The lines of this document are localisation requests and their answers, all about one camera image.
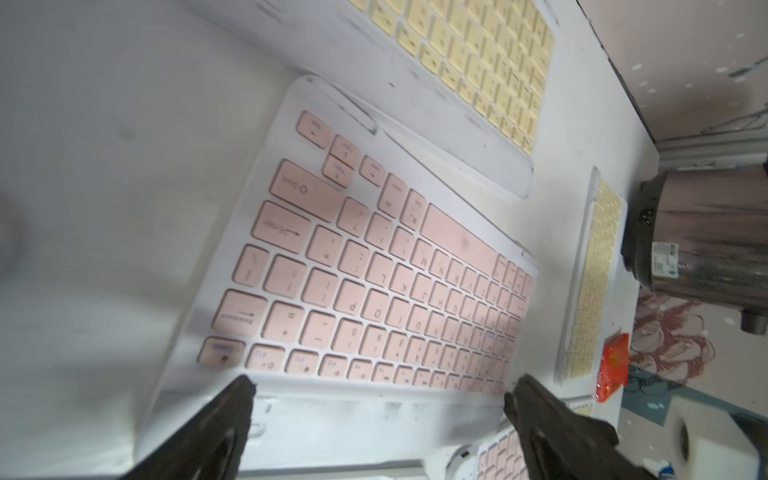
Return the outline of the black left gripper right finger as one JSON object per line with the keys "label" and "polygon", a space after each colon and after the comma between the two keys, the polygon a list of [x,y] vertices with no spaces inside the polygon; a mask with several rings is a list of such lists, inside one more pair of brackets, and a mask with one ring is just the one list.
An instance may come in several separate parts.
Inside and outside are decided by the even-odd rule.
{"label": "black left gripper right finger", "polygon": [[573,412],[535,377],[522,376],[504,401],[531,479],[654,477],[616,450],[619,438],[611,424]]}

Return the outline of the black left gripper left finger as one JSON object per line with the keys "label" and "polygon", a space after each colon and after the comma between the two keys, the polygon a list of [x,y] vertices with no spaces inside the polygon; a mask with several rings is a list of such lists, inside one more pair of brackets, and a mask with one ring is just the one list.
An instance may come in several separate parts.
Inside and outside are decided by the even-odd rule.
{"label": "black left gripper left finger", "polygon": [[240,375],[125,479],[234,479],[251,425],[256,385]]}

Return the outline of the pink keyboard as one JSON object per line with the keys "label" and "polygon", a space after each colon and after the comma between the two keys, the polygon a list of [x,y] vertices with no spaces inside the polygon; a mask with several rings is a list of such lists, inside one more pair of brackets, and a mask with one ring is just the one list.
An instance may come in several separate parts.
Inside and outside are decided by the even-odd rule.
{"label": "pink keyboard", "polygon": [[539,270],[330,83],[287,90],[159,380],[147,456],[235,377],[244,470],[376,464],[499,422]]}
{"label": "pink keyboard", "polygon": [[459,447],[447,463],[445,479],[529,479],[518,431],[503,419],[491,434]]}

